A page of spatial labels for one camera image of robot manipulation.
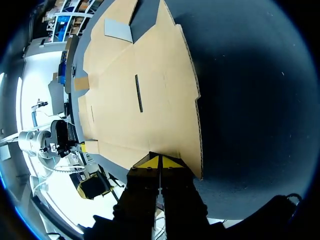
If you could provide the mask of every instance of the yellow object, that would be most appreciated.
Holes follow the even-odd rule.
[[[81,144],[81,151],[82,151],[83,153],[86,153],[86,152],[87,152],[87,151],[86,151],[86,145],[85,145],[84,143]]]
[[[169,159],[165,156],[162,157],[162,167],[164,169],[167,169],[169,167],[171,167],[171,168],[184,168],[184,166],[181,166],[180,164],[172,161],[171,159]]]
[[[146,169],[147,167],[151,167],[153,169],[158,168],[159,163],[159,156],[155,156],[154,158],[150,159],[149,161],[137,166],[137,168]]]

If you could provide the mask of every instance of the desk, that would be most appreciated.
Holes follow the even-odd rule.
[[[89,21],[74,55],[83,77]],[[194,180],[208,217],[243,219],[273,196],[303,195],[317,163],[317,76],[307,47],[270,0],[166,0],[181,24],[198,76],[204,179]],[[155,24],[159,0],[140,0],[130,24],[136,42]],[[84,140],[71,84],[76,133]],[[94,160],[122,182],[127,170]]]

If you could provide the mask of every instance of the cardboard sheet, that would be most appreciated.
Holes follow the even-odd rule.
[[[105,19],[129,25],[138,0],[115,0],[102,14],[91,31],[91,41],[84,53],[83,70],[100,75],[131,42],[105,36]]]
[[[128,24],[115,21],[113,19],[105,18],[104,19],[104,35],[126,40],[130,43],[133,43],[131,29]]]
[[[120,11],[128,24],[133,2],[116,0],[100,20],[103,23],[106,15],[113,14],[119,21]],[[99,152],[126,169],[152,151],[181,158],[202,178],[198,80],[182,28],[174,23],[165,2],[160,1],[156,24],[135,44],[109,36],[96,38],[104,34],[103,25],[92,34],[84,55],[89,91],[78,99],[84,136],[96,140],[86,144],[87,151]],[[110,48],[117,50],[98,69],[94,65],[101,60],[93,46],[101,49],[105,42],[112,44],[111,39],[115,45]]]

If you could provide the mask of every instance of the silver cylinder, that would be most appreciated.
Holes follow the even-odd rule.
[[[49,131],[22,131],[18,137],[18,144],[20,149],[31,157],[37,156],[38,153],[39,157],[50,159],[52,157],[50,146],[46,146],[46,138],[50,136]],[[48,151],[40,151],[40,149],[46,147],[48,147]]]

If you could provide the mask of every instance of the black slot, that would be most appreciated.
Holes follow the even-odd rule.
[[[138,95],[138,102],[139,102],[140,113],[142,113],[144,110],[143,110],[143,108],[142,108],[142,102],[141,102],[141,95],[140,95],[138,75],[135,75],[134,78],[135,78],[136,93],[137,93],[137,95]]]

